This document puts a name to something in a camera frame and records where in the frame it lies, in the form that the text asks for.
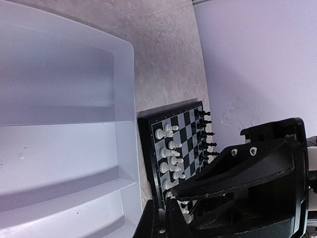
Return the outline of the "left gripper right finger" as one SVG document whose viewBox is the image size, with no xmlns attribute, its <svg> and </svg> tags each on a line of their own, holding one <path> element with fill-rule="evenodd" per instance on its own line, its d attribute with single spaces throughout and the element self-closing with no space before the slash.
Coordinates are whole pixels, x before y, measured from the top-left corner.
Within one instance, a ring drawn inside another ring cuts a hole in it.
<svg viewBox="0 0 317 238">
<path fill-rule="evenodd" d="M 165 206 L 165 229 L 168 238 L 193 238 L 175 198 L 168 198 Z"/>
</svg>

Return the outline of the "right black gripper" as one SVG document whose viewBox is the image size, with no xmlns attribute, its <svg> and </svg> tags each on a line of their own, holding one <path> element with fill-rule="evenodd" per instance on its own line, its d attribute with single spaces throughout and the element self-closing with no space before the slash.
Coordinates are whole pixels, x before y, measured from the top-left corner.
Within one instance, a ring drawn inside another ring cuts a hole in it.
<svg viewBox="0 0 317 238">
<path fill-rule="evenodd" d="M 290 118 L 241 131 L 198 175 L 172 188 L 180 201 L 204 200 L 198 238 L 300 238 L 308 213 L 304 122 Z"/>
</svg>

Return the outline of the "black white chess board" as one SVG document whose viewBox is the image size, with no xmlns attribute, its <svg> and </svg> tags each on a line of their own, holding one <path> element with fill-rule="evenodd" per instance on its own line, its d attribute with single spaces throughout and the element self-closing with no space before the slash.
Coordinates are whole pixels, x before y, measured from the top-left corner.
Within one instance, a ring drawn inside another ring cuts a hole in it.
<svg viewBox="0 0 317 238">
<path fill-rule="evenodd" d="M 196 101 L 138 118 L 147 179 L 160 209 L 172 187 L 198 175 L 218 155 L 214 133 L 206 129 L 210 116 Z"/>
</svg>

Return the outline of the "white divided plastic tray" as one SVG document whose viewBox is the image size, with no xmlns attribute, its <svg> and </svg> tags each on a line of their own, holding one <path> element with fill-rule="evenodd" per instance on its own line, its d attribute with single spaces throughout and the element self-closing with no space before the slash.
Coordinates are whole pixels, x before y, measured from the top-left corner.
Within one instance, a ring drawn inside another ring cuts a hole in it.
<svg viewBox="0 0 317 238">
<path fill-rule="evenodd" d="M 129 42 L 1 1 L 1 237 L 132 237 L 136 129 Z"/>
</svg>

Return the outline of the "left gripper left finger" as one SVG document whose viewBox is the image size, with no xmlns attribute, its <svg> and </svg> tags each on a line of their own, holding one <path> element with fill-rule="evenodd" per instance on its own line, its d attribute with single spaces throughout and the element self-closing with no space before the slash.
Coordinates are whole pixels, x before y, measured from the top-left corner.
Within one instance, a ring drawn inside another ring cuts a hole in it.
<svg viewBox="0 0 317 238">
<path fill-rule="evenodd" d="M 159 204 L 157 200 L 147 201 L 133 238 L 159 237 Z"/>
</svg>

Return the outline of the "white chess piece twelfth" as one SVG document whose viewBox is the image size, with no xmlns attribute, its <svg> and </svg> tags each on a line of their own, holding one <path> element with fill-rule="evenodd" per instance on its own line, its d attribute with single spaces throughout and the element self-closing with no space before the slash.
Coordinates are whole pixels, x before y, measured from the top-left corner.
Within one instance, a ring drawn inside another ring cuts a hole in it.
<svg viewBox="0 0 317 238">
<path fill-rule="evenodd" d="M 178 166 L 171 166 L 169 169 L 171 172 L 179 172 L 182 171 L 182 169 Z"/>
</svg>

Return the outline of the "white chess piece thirteenth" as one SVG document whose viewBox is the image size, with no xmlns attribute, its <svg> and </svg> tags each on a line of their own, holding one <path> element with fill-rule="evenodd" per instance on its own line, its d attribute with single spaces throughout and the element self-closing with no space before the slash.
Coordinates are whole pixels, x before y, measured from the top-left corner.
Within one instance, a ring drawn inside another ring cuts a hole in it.
<svg viewBox="0 0 317 238">
<path fill-rule="evenodd" d="M 173 173 L 172 177 L 174 180 L 186 178 L 186 176 L 184 174 L 179 174 L 179 173 Z"/>
</svg>

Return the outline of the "white chess piece fifteenth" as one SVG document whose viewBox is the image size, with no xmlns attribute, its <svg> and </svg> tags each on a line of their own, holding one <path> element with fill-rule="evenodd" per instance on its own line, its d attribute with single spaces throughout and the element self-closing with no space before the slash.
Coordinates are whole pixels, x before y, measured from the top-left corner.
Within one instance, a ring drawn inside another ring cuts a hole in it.
<svg viewBox="0 0 317 238">
<path fill-rule="evenodd" d="M 189 211 L 187 209 L 180 208 L 180 210 L 183 214 L 189 214 Z"/>
</svg>

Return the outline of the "white chess piece eleventh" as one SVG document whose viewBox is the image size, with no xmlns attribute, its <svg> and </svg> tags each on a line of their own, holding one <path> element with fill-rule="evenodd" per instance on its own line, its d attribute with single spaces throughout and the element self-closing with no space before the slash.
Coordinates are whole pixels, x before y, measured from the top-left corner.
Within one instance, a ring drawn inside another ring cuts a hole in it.
<svg viewBox="0 0 317 238">
<path fill-rule="evenodd" d="M 169 147 L 170 150 L 174 150 L 174 149 L 176 149 L 176 148 L 181 148 L 181 147 L 182 147 L 182 144 L 181 144 L 181 143 L 176 143 L 176 142 L 174 142 L 174 141 L 170 141 L 170 142 L 168 143 L 168 147 Z"/>
</svg>

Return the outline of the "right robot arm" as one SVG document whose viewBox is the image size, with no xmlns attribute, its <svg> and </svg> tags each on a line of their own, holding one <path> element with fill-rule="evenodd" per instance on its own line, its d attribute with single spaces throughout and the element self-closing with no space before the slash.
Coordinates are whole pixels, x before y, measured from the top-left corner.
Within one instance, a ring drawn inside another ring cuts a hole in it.
<svg viewBox="0 0 317 238">
<path fill-rule="evenodd" d="M 300 238 L 305 234 L 309 171 L 305 125 L 289 118 L 245 128 L 245 143 L 224 148 L 200 173 L 172 188 L 180 201 L 219 201 L 193 220 L 195 238 Z"/>
</svg>

